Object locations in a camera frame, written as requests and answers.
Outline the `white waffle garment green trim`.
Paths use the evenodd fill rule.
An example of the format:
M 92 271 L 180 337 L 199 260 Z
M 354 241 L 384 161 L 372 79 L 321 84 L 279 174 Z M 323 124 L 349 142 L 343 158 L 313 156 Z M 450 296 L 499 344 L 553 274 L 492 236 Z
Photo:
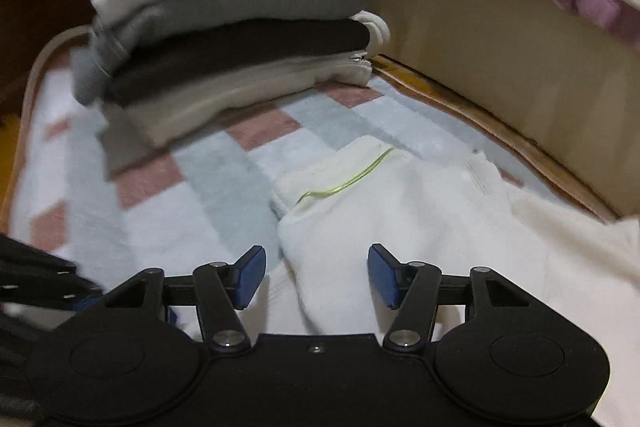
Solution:
M 638 424 L 637 219 L 602 223 L 519 188 L 465 146 L 419 154 L 365 135 L 333 150 L 300 130 L 247 152 L 218 133 L 176 161 L 192 193 L 174 270 L 254 245 L 272 259 L 253 332 L 382 334 L 392 314 L 369 285 L 374 243 L 447 274 L 486 265 L 601 343 L 612 376 L 597 419 Z

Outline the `striped pastel floor rug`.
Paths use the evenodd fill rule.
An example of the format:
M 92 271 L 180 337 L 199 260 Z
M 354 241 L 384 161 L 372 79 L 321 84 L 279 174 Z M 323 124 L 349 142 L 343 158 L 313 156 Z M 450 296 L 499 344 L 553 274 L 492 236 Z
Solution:
M 129 130 L 104 145 L 98 108 L 70 93 L 70 51 L 84 28 L 54 37 L 26 77 L 3 233 L 77 261 L 113 286 L 147 265 L 190 272 L 207 254 L 254 244 L 278 252 L 271 184 L 370 134 L 422 158 L 486 155 L 506 182 L 602 221 L 616 213 L 538 146 L 441 84 L 387 57 L 367 87 L 318 88 L 228 113 L 160 150 L 140 150 L 119 172 L 108 161 L 134 145 Z

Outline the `grey ribbed folded garment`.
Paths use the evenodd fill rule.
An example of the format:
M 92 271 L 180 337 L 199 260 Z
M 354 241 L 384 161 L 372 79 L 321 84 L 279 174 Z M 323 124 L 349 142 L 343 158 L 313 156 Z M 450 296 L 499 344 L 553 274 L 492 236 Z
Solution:
M 70 54 L 73 95 L 82 105 L 94 102 L 142 44 L 252 18 L 341 20 L 365 7 L 366 0 L 160 0 L 113 25 L 96 17 L 89 43 Z

